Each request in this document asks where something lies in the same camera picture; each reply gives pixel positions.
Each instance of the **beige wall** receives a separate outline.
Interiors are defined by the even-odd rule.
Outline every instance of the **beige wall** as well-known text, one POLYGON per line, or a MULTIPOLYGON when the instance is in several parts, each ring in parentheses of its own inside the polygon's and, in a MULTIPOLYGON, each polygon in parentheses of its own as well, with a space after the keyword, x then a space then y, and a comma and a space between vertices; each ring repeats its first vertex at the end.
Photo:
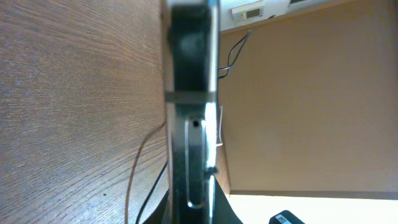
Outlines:
POLYGON ((255 28, 220 81, 231 190, 398 192, 397 62, 389 0, 255 28))

